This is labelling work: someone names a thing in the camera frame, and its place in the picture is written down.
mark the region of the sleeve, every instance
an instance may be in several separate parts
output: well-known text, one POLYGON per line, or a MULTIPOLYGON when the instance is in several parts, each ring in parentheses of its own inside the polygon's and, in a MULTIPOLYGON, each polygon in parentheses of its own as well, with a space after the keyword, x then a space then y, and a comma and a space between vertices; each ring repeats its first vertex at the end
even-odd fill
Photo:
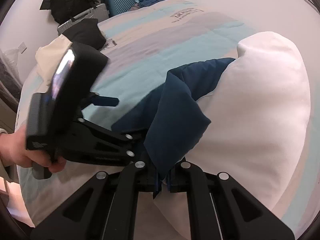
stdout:
MULTIPOLYGON (((5 129, 0 128, 0 134, 1 133, 7 133, 7 131, 5 129)), ((0 160, 0 177, 4 178, 7 182, 12 182, 1 160, 0 160)))

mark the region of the silver suitcase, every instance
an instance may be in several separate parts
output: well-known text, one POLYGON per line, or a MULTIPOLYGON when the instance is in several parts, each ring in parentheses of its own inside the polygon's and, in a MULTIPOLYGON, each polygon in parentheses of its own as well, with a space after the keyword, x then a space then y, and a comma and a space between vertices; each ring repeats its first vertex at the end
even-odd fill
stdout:
POLYGON ((68 20, 67 22, 61 24, 58 26, 58 33, 59 35, 62 34, 66 29, 70 28, 72 25, 75 25, 76 23, 80 22, 81 20, 85 18, 95 18, 98 19, 98 22, 102 22, 109 18, 109 13, 107 10, 107 7, 104 3, 101 3, 97 5, 97 8, 90 8, 88 10, 85 10, 84 12, 76 15, 74 19, 76 21, 68 20))

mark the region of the white wall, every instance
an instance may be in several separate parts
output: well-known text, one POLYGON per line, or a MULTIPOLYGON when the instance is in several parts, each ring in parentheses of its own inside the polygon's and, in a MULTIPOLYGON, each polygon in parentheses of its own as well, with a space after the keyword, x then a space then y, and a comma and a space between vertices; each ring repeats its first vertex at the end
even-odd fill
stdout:
POLYGON ((307 69, 319 65, 320 15, 305 0, 190 1, 221 11, 257 30, 277 32, 297 45, 307 69))
POLYGON ((23 41, 27 50, 19 55, 18 70, 22 82, 35 66, 35 53, 58 36, 58 24, 50 11, 42 10, 42 0, 16 0, 0 26, 2 51, 17 48, 23 41))

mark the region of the white pillow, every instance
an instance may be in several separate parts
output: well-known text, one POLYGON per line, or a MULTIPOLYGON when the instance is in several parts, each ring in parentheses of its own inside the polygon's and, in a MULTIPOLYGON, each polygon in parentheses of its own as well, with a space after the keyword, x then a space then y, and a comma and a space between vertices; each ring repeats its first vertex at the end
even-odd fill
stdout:
MULTIPOLYGON (((239 58, 198 104, 211 124, 186 155, 203 171, 225 171, 270 210, 297 166, 310 116, 307 72, 293 42, 257 33, 237 46, 239 58)), ((162 192, 155 203, 190 239, 186 194, 162 192)))

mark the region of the wrist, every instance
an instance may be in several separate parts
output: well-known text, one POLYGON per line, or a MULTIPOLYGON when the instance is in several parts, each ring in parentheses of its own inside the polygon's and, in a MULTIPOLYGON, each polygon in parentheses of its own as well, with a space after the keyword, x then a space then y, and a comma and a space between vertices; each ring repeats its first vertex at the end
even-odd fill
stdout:
POLYGON ((0 133, 0 160, 4 167, 13 165, 13 161, 10 155, 10 147, 9 147, 9 134, 0 133))

